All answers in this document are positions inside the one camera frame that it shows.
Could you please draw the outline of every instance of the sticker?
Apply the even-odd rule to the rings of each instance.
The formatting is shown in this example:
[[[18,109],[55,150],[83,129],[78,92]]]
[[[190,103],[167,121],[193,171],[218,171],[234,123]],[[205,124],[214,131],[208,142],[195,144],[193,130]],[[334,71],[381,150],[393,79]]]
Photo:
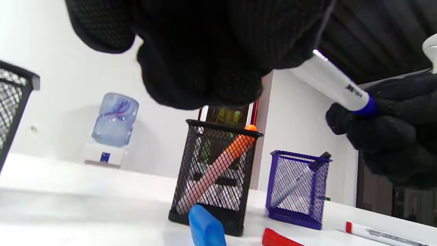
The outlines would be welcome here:
[[[102,156],[100,157],[100,162],[109,162],[110,153],[102,152]]]

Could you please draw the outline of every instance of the blue water jug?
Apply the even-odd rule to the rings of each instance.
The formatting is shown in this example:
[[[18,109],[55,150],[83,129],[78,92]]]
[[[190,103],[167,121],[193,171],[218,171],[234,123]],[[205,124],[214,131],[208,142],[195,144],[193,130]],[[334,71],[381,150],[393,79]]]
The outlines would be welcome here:
[[[122,147],[129,144],[139,103],[125,95],[107,93],[103,97],[92,137],[101,144]]]

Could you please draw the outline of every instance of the black knit glove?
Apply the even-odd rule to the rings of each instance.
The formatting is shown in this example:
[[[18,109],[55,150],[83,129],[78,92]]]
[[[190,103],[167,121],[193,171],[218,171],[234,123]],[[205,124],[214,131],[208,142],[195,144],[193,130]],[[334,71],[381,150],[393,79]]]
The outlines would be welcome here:
[[[392,79],[366,89],[378,115],[363,118],[337,103],[326,112],[332,131],[347,134],[372,173],[395,186],[437,186],[437,74]]]
[[[135,35],[144,85],[178,109],[241,106],[272,69],[313,55],[335,0],[65,0],[90,48],[122,53]]]

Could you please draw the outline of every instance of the white desk surface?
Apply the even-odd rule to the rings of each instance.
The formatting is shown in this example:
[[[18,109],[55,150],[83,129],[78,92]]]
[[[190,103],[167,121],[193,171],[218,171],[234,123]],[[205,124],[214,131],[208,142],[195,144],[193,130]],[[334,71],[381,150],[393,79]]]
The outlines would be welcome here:
[[[189,227],[167,219],[175,185],[170,178],[9,154],[0,175],[0,245],[193,246]],[[325,203],[322,231],[270,220],[265,197],[250,191],[244,236],[227,236],[228,246],[260,246],[265,227],[305,246],[385,245],[340,232],[345,221],[437,246],[437,228],[333,202]]]

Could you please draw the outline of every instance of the white marker on table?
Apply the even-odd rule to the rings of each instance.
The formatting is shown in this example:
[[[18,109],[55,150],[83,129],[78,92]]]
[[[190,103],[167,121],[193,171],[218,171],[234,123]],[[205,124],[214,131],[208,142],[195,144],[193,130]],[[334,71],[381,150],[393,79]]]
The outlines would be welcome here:
[[[431,246],[413,239],[346,222],[346,232],[394,246]]]

